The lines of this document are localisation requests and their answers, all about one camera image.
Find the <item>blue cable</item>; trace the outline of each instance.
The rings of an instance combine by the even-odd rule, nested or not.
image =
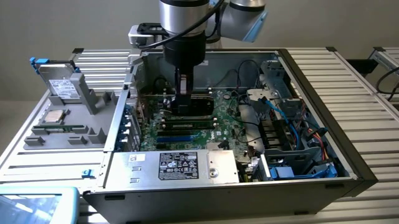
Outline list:
[[[273,105],[268,100],[265,100],[265,104],[269,105],[269,107],[271,107],[275,111],[277,111],[277,112],[280,113],[280,115],[283,116],[283,118],[284,118],[287,124],[289,125],[289,128],[292,129],[292,132],[293,132],[295,137],[296,137],[296,148],[295,148],[295,149],[297,150],[297,148],[299,148],[299,135],[297,135],[297,132],[296,132],[296,130],[295,130],[295,127],[292,126],[292,124],[289,124],[284,112],[283,112],[281,110],[279,110],[279,109],[275,107],[275,105]]]

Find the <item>workbench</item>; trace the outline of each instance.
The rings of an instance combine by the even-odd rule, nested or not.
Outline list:
[[[399,223],[399,111],[336,51],[325,48],[288,51],[379,183],[357,197],[335,201],[316,215],[203,223]],[[131,50],[85,50],[76,65],[85,74],[89,88],[96,92],[120,91],[124,76],[129,72],[129,61],[139,56]],[[46,96],[48,92],[0,157],[0,183],[18,186],[71,185],[87,189],[95,186],[100,175],[103,150],[22,148],[24,132],[30,129],[32,118],[48,106]],[[83,179],[83,169],[95,170],[95,178]],[[83,199],[79,223],[107,223]]]

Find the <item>warning label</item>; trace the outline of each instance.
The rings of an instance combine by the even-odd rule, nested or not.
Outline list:
[[[161,181],[197,179],[197,153],[161,153],[160,172],[157,177]]]
[[[57,96],[61,99],[79,99],[75,86],[69,80],[49,80],[50,86],[54,89]]]

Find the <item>sticker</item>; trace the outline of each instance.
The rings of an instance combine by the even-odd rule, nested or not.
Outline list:
[[[131,154],[129,162],[141,162],[145,160],[145,154]]]
[[[79,99],[79,94],[69,80],[49,80],[49,83],[61,99]]]
[[[161,153],[157,178],[161,181],[199,179],[197,153]]]
[[[204,65],[204,66],[208,66],[209,65],[209,61],[208,60],[205,60],[205,61],[203,61],[199,65]]]

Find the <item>blue latch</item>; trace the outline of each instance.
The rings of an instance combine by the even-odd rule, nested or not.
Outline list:
[[[40,58],[36,60],[36,64],[46,64],[49,62],[48,58]]]
[[[32,68],[33,68],[36,74],[40,75],[40,72],[38,72],[38,70],[37,70],[37,68],[36,68],[34,60],[36,60],[36,58],[34,58],[34,57],[30,57],[30,59],[29,59],[30,66],[32,66]]]
[[[291,167],[273,167],[269,169],[269,174],[272,176],[272,179],[277,179],[277,180],[295,178]]]
[[[337,176],[337,172],[333,166],[328,166],[327,172],[325,172],[325,178],[332,178]]]
[[[85,169],[81,172],[81,178],[93,178],[95,177],[95,171],[92,169]]]

